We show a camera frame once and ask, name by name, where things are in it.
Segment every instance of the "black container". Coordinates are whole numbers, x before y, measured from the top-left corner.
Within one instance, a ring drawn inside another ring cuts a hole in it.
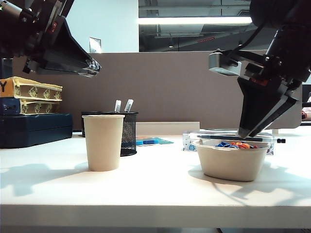
[[[82,137],[86,137],[86,132],[84,130],[84,120],[82,116],[88,116],[88,115],[101,115],[102,112],[81,112],[81,123],[82,123]]]
[[[30,147],[71,136],[71,114],[0,116],[0,148]]]
[[[103,112],[105,115],[125,115],[121,141],[121,156],[136,154],[136,116],[138,112]]]

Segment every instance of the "storage box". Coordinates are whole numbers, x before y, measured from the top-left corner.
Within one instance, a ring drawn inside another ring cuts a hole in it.
[[[58,101],[35,101],[3,97],[0,98],[0,115],[58,113],[59,106]]]
[[[20,77],[0,79],[0,97],[61,101],[62,86],[39,83]]]
[[[0,116],[0,148],[30,147],[71,136],[71,114]]]

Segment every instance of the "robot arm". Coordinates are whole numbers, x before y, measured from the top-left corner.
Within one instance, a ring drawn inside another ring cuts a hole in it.
[[[261,56],[240,51],[217,51],[210,55],[210,70],[240,75],[241,61],[248,61],[238,83],[244,95],[238,134],[255,136],[296,104],[293,92],[310,76],[311,18],[309,0],[252,0],[250,14],[262,27],[278,28]]]
[[[34,0],[29,9],[0,0],[0,57],[27,56],[24,72],[95,76],[101,66],[71,36],[73,0]]]

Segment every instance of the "beige bowl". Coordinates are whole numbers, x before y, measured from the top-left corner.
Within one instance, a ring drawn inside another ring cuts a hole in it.
[[[256,143],[258,147],[262,147],[258,149],[215,147],[220,142],[221,140],[193,142],[197,147],[204,174],[225,180],[253,181],[263,165],[270,144]]]

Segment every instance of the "red object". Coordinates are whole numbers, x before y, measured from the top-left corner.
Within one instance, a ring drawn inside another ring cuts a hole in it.
[[[301,110],[301,119],[306,119],[307,117],[308,115],[306,114],[306,112]]]
[[[198,40],[198,42],[206,42],[206,41],[209,41],[209,40],[213,40],[215,39],[215,37],[210,37],[210,38],[206,38],[206,39],[202,39],[202,40]]]
[[[257,80],[257,79],[254,79],[254,78],[251,78],[250,81],[254,82],[254,83],[257,83],[261,86],[266,86],[269,82],[269,80]]]
[[[49,28],[49,32],[50,33],[54,33],[55,32],[55,29],[56,29],[56,27],[57,27],[57,23],[56,22],[54,22],[52,25],[51,25],[51,27]]]

